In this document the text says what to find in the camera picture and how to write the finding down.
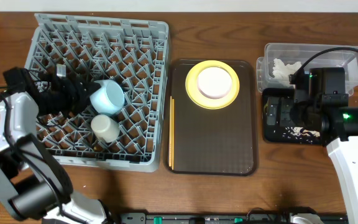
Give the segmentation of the white tissue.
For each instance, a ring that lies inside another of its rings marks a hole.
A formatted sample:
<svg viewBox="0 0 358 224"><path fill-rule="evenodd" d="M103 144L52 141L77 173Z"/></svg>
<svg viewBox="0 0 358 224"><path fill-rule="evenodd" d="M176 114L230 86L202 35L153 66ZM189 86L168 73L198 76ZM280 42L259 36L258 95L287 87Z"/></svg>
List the white tissue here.
<svg viewBox="0 0 358 224"><path fill-rule="evenodd" d="M301 62L295 62L294 64L284 64L282 60L275 58L273 60L273 72L274 79L280 81L284 86L291 86L289 82L289 75L294 74L301 66Z"/></svg>

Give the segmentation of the food scraps pile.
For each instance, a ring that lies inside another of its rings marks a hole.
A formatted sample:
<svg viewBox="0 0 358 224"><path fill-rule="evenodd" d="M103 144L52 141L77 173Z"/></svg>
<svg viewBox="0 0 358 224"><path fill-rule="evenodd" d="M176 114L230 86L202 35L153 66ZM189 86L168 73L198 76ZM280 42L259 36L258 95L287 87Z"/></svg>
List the food scraps pile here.
<svg viewBox="0 0 358 224"><path fill-rule="evenodd" d="M282 136L296 139L299 139L301 137L319 138L320 133L317 131L309 131L302 127L285 127Z"/></svg>

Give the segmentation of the blue bowl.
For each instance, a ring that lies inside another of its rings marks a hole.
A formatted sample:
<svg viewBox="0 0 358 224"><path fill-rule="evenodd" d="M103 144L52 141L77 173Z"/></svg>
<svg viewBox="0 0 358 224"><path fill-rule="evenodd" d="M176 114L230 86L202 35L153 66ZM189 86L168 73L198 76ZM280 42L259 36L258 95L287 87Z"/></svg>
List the blue bowl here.
<svg viewBox="0 0 358 224"><path fill-rule="evenodd" d="M123 108L125 103L124 92L120 85L114 80L95 81L101 88L90 96L93 108L99 114L112 116Z"/></svg>

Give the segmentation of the white cup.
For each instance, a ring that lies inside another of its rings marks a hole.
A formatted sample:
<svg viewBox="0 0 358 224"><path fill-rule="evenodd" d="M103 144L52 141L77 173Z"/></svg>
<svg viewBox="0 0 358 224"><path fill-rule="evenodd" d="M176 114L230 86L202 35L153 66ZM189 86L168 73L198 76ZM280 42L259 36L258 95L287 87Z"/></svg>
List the white cup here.
<svg viewBox="0 0 358 224"><path fill-rule="evenodd" d="M120 133L119 124L112 118L99 114L91 120L91 129L99 140L115 141Z"/></svg>

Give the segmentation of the white pink bowl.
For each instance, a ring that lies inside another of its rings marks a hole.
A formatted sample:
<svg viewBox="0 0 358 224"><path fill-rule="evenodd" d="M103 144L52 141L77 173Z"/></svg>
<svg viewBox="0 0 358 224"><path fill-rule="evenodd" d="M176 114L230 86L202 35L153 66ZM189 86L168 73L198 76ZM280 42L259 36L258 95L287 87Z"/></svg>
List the white pink bowl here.
<svg viewBox="0 0 358 224"><path fill-rule="evenodd" d="M232 88L232 78L223 68L209 67L197 76L197 87L201 94L210 99L226 96Z"/></svg>

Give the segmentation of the yellow plate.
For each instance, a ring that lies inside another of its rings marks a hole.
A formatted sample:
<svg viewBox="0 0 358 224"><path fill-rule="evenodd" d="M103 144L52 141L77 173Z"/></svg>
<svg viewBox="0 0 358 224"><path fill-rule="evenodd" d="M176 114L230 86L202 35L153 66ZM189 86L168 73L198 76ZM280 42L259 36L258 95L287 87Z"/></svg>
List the yellow plate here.
<svg viewBox="0 0 358 224"><path fill-rule="evenodd" d="M197 87L197 76L209 67L219 67L225 69L232 78L232 88L230 92L220 99L210 99L201 94ZM185 80L185 89L190 99L198 106L209 110L218 110L230 105L238 96L240 82L237 73L228 64L218 60L205 60L194 65L188 72Z"/></svg>

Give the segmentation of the wooden chopstick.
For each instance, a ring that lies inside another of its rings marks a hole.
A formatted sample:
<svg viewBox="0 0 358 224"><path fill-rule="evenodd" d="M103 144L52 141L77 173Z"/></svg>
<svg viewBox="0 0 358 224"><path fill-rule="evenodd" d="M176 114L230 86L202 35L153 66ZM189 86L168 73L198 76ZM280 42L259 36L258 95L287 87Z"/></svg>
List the wooden chopstick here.
<svg viewBox="0 0 358 224"><path fill-rule="evenodd" d="M172 96L170 96L170 109L169 109L169 134L168 134L168 166L172 167Z"/></svg>
<svg viewBox="0 0 358 224"><path fill-rule="evenodd" d="M174 117L175 117L175 100L171 97L171 122L170 122L170 167L172 168L172 170L174 169L174 148L175 148L175 144L174 144L174 140L175 140L175 121L174 121Z"/></svg>

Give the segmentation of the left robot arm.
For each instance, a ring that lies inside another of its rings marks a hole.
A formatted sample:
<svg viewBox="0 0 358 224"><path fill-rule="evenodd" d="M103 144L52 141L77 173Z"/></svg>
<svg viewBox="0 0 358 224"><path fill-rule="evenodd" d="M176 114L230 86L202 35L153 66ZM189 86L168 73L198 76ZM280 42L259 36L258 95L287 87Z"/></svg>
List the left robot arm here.
<svg viewBox="0 0 358 224"><path fill-rule="evenodd" d="M47 114L78 114L100 84L82 78L39 74L39 91L26 68L3 73L0 91L0 202L17 221L115 223L100 200L73 189L69 175L38 140L36 119Z"/></svg>

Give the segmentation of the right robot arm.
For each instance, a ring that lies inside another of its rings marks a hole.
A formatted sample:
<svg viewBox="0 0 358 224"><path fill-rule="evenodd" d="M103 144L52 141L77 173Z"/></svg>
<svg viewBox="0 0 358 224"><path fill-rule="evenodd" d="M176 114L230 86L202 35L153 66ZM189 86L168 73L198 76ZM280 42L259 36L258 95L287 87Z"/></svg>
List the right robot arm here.
<svg viewBox="0 0 358 224"><path fill-rule="evenodd" d="M358 223L358 108L349 106L345 70L312 68L290 76L294 89L262 92L265 136L321 144L338 176L349 223Z"/></svg>

